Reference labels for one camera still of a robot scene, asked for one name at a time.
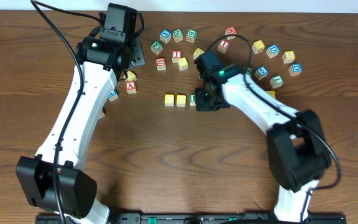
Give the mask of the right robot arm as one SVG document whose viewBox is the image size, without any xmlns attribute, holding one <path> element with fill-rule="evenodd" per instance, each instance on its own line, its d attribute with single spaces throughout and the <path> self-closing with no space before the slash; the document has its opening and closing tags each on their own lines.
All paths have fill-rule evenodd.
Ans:
<svg viewBox="0 0 358 224">
<path fill-rule="evenodd" d="M 237 64 L 223 65 L 213 51 L 198 56 L 195 67 L 203 79 L 195 90 L 196 109 L 235 106 L 262 130 L 270 171 L 280 186 L 274 215 L 280 221 L 305 221 L 311 194 L 331 165 L 317 114 L 279 102 Z"/>
</svg>

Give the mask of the yellow C block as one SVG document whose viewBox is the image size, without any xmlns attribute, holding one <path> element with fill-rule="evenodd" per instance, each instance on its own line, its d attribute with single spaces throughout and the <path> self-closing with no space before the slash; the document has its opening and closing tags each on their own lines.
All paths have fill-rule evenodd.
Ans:
<svg viewBox="0 0 358 224">
<path fill-rule="evenodd" d="M 165 104 L 165 106 L 174 106 L 175 105 L 175 95 L 174 94 L 165 94 L 164 104 Z"/>
</svg>

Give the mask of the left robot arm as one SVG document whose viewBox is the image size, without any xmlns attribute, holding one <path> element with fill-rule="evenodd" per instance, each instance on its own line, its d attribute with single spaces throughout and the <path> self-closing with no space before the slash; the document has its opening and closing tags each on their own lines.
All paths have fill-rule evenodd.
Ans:
<svg viewBox="0 0 358 224">
<path fill-rule="evenodd" d="M 86 157 L 103 106 L 123 71 L 145 63 L 139 38 L 128 42 L 86 37 L 76 49 L 78 64 L 58 118 L 35 157 L 16 166 L 31 206 L 63 215 L 73 223 L 107 223 L 110 210 L 97 198 L 86 175 Z"/>
</svg>

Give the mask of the green R block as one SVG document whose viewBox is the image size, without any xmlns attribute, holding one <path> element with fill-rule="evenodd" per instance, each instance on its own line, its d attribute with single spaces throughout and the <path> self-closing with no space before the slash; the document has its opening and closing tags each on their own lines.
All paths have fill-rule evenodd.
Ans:
<svg viewBox="0 0 358 224">
<path fill-rule="evenodd" d="M 196 105 L 196 97 L 195 94 L 190 95 L 190 105 L 195 106 Z"/>
</svg>

